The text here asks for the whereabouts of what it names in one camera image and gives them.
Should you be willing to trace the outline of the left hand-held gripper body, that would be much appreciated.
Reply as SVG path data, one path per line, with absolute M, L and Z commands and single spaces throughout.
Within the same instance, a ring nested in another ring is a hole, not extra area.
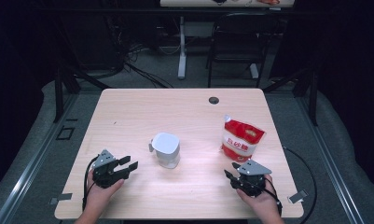
M 111 187 L 123 178 L 121 170 L 115 171 L 119 166 L 117 160 L 108 150 L 104 149 L 93 164 L 93 181 L 103 189 Z

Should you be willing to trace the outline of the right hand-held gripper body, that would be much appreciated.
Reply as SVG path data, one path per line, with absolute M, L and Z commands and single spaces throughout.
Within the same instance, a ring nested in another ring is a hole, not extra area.
M 240 176 L 237 187 L 234 189 L 241 189 L 248 196 L 258 196 L 266 187 L 265 175 L 270 175 L 271 170 L 256 161 L 247 160 L 241 164 L 241 167 L 236 170 Z

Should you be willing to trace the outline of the red and white sugar bag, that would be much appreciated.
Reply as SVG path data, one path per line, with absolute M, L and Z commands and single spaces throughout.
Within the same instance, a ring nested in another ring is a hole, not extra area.
M 266 132 L 254 125 L 224 116 L 224 131 L 221 149 L 225 155 L 237 162 L 249 160 Z

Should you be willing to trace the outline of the white lidded container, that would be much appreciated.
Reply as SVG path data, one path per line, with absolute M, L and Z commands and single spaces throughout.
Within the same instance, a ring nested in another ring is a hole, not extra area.
M 159 165 L 173 169 L 180 162 L 180 140 L 171 133 L 158 133 L 148 145 L 150 152 L 155 152 Z

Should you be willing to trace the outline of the person's left hand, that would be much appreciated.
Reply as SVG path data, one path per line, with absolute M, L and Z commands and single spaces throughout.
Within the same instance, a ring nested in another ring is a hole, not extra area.
M 88 211 L 89 213 L 95 212 L 100 215 L 109 204 L 112 196 L 122 187 L 124 180 L 120 179 L 112 186 L 103 189 L 94 183 L 92 177 L 93 171 L 90 170 L 88 172 L 87 180 L 88 196 L 85 211 Z

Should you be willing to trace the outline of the person's right hand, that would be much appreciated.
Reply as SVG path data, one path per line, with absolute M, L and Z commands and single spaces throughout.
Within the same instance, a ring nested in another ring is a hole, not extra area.
M 250 197 L 240 189 L 237 189 L 236 192 L 240 198 L 251 207 L 259 219 L 261 217 L 281 216 L 278 211 L 276 200 L 267 192 L 263 192 L 257 197 Z

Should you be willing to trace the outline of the grey tape strip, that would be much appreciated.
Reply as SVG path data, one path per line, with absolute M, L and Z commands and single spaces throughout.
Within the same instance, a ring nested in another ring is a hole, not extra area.
M 287 200 L 290 202 L 290 203 L 302 203 L 304 201 L 304 199 L 309 195 L 309 193 L 303 189 L 301 191 L 299 191 L 298 193 L 292 195 L 292 196 L 289 196 L 287 198 Z
M 63 194 L 58 195 L 57 197 L 51 198 L 49 200 L 49 203 L 51 205 L 55 205 L 60 201 L 67 201 L 67 200 L 70 200 L 71 198 L 72 198 L 72 193 L 63 193 Z

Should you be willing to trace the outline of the black metal stand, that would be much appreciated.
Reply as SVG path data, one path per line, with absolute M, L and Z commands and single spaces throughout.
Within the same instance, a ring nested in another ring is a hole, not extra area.
M 56 105 L 54 123 L 58 122 L 64 113 L 63 88 L 66 88 L 72 94 L 79 94 L 81 87 L 76 81 L 78 77 L 88 81 L 90 84 L 101 90 L 109 88 L 108 85 L 97 80 L 96 78 L 89 76 L 72 65 L 60 61 L 57 65 L 57 72 L 55 73 L 54 79 Z
M 316 119 L 316 107 L 317 107 L 317 96 L 318 96 L 318 75 L 312 68 L 302 68 L 296 73 L 281 78 L 274 84 L 269 85 L 264 88 L 265 93 L 272 92 L 282 87 L 291 80 L 297 80 L 297 84 L 292 90 L 295 97 L 303 97 L 306 92 L 309 93 L 309 103 L 308 103 L 308 116 L 310 121 L 314 126 L 317 126 Z

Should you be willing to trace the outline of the grey cloth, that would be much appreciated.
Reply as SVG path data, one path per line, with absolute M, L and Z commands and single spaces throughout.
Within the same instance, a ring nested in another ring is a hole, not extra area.
M 374 224 L 374 184 L 356 161 L 353 142 L 345 125 L 321 92 L 317 96 L 316 119 L 362 218 L 366 224 Z

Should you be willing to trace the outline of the black folding chair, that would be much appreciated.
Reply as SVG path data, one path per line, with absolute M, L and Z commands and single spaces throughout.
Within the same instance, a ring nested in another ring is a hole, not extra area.
M 270 42 L 279 28 L 279 20 L 269 15 L 238 12 L 215 21 L 206 61 L 208 86 L 211 86 L 213 63 L 244 63 L 249 70 L 258 64 L 256 87 L 266 65 Z

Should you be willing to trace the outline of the aluminium floor rail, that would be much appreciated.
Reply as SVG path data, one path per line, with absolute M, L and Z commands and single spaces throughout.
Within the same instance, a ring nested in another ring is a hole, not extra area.
M 55 99 L 45 97 L 38 117 L 20 151 L 0 182 L 0 224 L 9 224 L 46 159 L 55 135 L 73 108 L 78 95 L 66 97 L 63 112 L 54 122 Z
M 301 98 L 297 98 L 296 102 L 303 114 L 303 118 L 306 120 L 309 129 L 311 130 L 314 139 L 318 145 L 318 151 L 321 160 L 324 164 L 324 167 L 326 168 L 326 172 L 331 180 L 334 190 L 338 195 L 339 201 L 343 207 L 343 210 L 347 218 L 349 219 L 351 224 L 366 224 L 355 204 L 355 201 L 352 197 L 351 192 L 349 191 L 349 188 L 347 187 L 343 177 L 339 172 L 339 168 L 329 151 L 329 147 L 321 133 L 320 128 L 314 125 L 310 119 L 307 103 L 304 99 Z

